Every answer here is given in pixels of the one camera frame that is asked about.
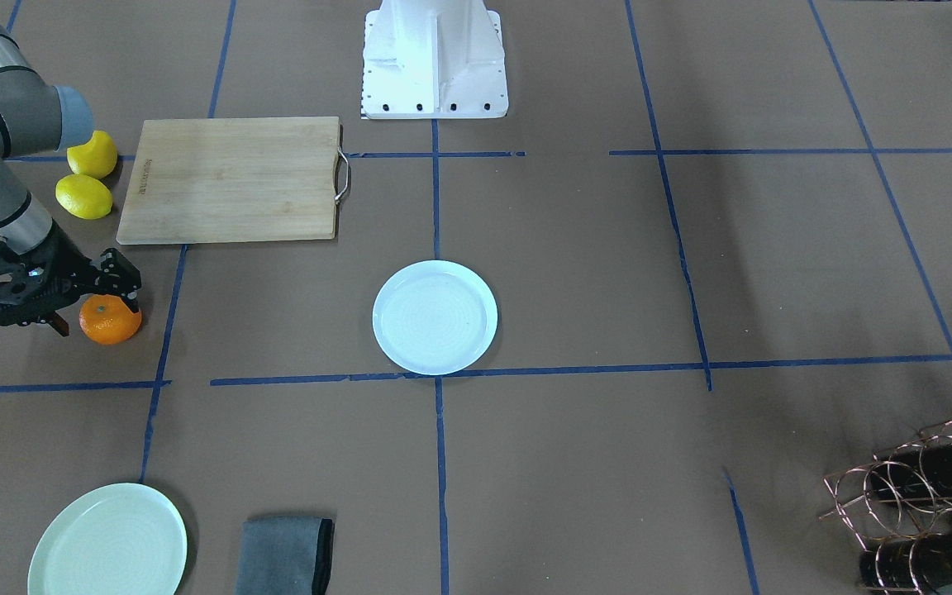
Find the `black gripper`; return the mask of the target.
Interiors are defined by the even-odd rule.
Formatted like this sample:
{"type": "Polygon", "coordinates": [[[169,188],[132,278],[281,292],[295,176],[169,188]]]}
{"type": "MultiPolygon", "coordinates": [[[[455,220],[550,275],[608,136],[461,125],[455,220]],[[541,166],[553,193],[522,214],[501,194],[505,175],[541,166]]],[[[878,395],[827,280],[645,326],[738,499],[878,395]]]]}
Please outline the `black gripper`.
{"type": "Polygon", "coordinates": [[[37,298],[36,315],[46,319],[58,336],[69,336],[69,322],[58,310],[75,304],[83,295],[117,295],[130,312],[140,311],[137,291],[142,288],[142,274],[117,248],[105,249],[90,259],[53,223],[36,253],[45,256],[40,266],[48,283],[37,298]]]}

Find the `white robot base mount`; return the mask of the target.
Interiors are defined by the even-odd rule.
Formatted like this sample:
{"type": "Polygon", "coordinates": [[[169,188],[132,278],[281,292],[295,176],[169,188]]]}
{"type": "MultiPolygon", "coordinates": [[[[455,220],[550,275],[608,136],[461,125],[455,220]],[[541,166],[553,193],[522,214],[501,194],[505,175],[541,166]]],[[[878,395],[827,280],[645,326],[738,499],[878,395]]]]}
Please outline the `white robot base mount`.
{"type": "Polygon", "coordinates": [[[483,1],[383,1],[364,20],[360,116],[503,118],[502,19],[483,1]]]}

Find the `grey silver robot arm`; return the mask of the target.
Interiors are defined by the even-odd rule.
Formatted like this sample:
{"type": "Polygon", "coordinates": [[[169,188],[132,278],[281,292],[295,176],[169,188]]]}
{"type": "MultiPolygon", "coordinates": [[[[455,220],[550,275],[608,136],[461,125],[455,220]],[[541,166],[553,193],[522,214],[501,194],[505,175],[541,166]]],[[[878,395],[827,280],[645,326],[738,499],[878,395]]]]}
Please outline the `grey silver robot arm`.
{"type": "Polygon", "coordinates": [[[83,295],[116,295],[136,312],[140,272],[117,249],[88,259],[7,167],[11,157],[67,150],[93,136],[79,91],[48,84],[0,24],[0,326],[48,325],[83,295]]]}

